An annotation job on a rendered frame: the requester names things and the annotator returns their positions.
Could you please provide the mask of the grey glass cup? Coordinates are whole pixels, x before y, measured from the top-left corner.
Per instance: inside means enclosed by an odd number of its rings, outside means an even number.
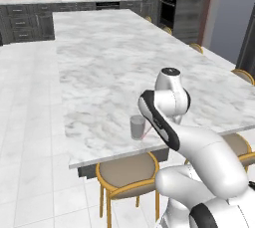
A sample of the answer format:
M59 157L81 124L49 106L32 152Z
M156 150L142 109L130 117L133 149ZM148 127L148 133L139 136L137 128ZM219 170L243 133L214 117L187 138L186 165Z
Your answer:
M141 139L145 129L145 118L135 114L130 118L130 134L132 139Z

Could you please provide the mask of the thin pink straw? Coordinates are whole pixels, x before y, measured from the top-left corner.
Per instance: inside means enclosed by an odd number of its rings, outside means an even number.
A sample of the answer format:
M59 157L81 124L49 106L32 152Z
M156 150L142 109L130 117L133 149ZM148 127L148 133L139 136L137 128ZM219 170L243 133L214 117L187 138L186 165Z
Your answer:
M151 131L152 127L150 127L144 134L143 136L141 137L141 139L144 139L148 134L149 132Z

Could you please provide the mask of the black dishwasher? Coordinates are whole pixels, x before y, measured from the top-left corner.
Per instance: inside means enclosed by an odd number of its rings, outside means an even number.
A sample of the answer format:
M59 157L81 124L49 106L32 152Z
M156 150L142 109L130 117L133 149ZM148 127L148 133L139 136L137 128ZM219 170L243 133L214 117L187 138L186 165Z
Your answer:
M120 3L117 1L110 1L110 2L97 2L96 9L97 10L114 10L119 9Z

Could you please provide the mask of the tall grey cupboard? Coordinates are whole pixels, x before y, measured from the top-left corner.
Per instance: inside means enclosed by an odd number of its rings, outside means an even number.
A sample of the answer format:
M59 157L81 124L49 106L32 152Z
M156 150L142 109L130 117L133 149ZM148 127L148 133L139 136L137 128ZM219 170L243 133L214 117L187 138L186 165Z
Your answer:
M204 9L210 0L177 0L173 36L185 44L196 43Z

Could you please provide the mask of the dark grey cupboard run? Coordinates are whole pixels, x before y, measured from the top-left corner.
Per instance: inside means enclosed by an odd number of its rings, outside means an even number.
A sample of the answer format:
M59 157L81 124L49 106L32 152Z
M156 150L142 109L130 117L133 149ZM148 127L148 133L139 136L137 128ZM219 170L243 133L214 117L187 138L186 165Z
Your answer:
M59 2L0 5L0 46L10 43L48 41L55 39L53 12L92 11L97 2ZM117 0L119 9L130 9L158 24L159 0Z

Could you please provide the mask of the dark fridge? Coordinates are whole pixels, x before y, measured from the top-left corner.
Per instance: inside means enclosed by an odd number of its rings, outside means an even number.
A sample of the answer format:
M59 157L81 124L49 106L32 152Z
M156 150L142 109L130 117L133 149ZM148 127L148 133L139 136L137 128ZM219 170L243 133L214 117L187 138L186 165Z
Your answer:
M255 13L250 17L236 68L255 78Z

